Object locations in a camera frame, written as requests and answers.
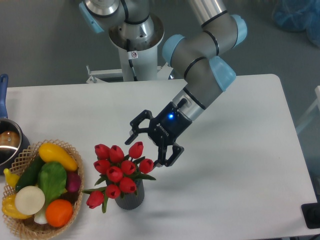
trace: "orange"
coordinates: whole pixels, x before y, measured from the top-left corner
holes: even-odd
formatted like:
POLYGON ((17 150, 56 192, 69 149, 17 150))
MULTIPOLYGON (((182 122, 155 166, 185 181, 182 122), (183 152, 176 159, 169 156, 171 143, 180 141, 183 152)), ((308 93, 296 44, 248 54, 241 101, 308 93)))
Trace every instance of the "orange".
POLYGON ((45 217, 53 227, 62 227, 71 219, 74 209, 71 203, 64 199, 54 200, 45 210, 45 217))

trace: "red tulip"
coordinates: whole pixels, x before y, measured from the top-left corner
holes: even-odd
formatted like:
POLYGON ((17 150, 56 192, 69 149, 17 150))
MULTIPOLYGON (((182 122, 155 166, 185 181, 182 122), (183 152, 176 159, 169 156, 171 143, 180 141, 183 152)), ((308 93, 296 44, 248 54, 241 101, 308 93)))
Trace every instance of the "red tulip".
POLYGON ((154 169, 154 162, 151 159, 144 159, 139 165, 140 172, 147 174, 154 169))
POLYGON ((90 196, 88 200, 86 201, 86 204, 89 206, 89 208, 94 209, 95 207, 100 206, 104 202, 105 196, 100 191, 93 191, 90 193, 90 196))
POLYGON ((108 159, 110 154, 110 148, 104 144, 98 144, 94 146, 95 154, 97 155, 98 159, 108 159))
POLYGON ((141 157, 142 152, 144 150, 144 145, 142 141, 137 141, 133 144, 129 149, 129 156, 133 159, 138 159, 141 157))
POLYGON ((129 177, 124 177, 121 179, 119 188, 126 194, 132 194, 137 190, 135 182, 129 177))
POLYGON ((125 158, 125 154, 120 147, 113 145, 110 148, 110 161, 113 163, 121 163, 125 158))
POLYGON ((98 160, 93 163, 94 168, 101 174, 106 175, 111 163, 108 160, 98 160))
POLYGON ((119 197, 121 191, 118 186, 114 184, 110 184, 105 189, 105 194, 108 196, 108 198, 116 199, 119 197))
POLYGON ((111 166, 106 171, 106 175, 111 182, 118 183, 123 177, 124 174, 121 169, 117 166, 111 166))
POLYGON ((121 170, 124 174, 131 175, 136 171, 136 165, 130 160, 125 160, 121 163, 121 170))

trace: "wicker basket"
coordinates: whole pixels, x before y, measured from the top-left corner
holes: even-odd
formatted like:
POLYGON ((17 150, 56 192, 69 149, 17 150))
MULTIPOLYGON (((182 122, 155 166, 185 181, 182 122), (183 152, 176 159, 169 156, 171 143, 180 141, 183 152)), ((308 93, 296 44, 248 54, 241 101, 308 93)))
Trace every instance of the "wicker basket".
MULTIPOLYGON (((36 144, 33 144, 19 154, 19 156, 15 159, 14 163, 12 163, 10 171, 13 174, 17 174, 21 176, 24 170, 29 166, 30 162, 32 162, 35 159, 35 157, 38 155, 38 149, 41 146, 41 144, 48 143, 48 142, 63 147, 67 151, 67 153, 69 153, 76 160, 78 164, 77 173, 81 178, 81 186, 79 191, 75 193, 67 192, 62 194, 60 197, 60 199, 65 199, 71 202, 71 204, 73 205, 73 215, 70 221, 63 227, 53 227, 53 226, 50 226, 49 224, 37 224, 34 222, 33 217, 22 220, 22 219, 16 219, 16 218, 3 215, 4 222, 7 225, 7 227, 10 229, 10 232, 14 234, 16 237, 19 237, 20 239, 32 239, 32 240, 51 239, 61 234, 72 224, 72 222, 75 220, 80 209, 80 205, 83 197, 82 190, 84 189, 84 181, 85 181, 84 167, 83 167, 81 156, 79 155, 77 150, 69 143, 66 143, 60 140, 45 140, 43 142, 38 142, 36 144)), ((13 194, 15 194, 15 190, 6 184, 4 186, 3 199, 13 194)))

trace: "blue pot handle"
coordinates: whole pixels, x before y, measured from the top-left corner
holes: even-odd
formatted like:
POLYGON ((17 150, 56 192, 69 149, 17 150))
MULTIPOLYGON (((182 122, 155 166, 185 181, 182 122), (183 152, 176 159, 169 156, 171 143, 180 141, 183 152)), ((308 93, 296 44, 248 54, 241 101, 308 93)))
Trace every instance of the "blue pot handle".
POLYGON ((6 108, 6 97, 8 88, 9 77, 7 74, 0 76, 0 118, 8 118, 8 112, 6 108))

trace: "robotic arm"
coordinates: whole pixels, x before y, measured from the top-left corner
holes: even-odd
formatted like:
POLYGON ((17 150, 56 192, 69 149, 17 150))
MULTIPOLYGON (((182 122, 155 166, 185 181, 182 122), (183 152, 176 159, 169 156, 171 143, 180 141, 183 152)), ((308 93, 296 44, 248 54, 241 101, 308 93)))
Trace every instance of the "robotic arm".
POLYGON ((172 166, 184 148, 177 138, 236 78, 235 72, 218 55, 232 49, 247 36, 247 26, 238 15, 229 15, 222 0, 189 0, 202 32, 193 39, 181 35, 169 38, 162 55, 187 82, 177 96, 156 116, 144 110, 130 122, 132 130, 125 144, 147 133, 158 146, 155 166, 172 166), (139 128, 145 119, 147 128, 139 128), (168 146, 172 155, 166 159, 168 146))
POLYGON ((118 48, 124 82, 157 78, 164 27, 150 14, 149 0, 84 0, 79 9, 95 33, 108 31, 118 48))

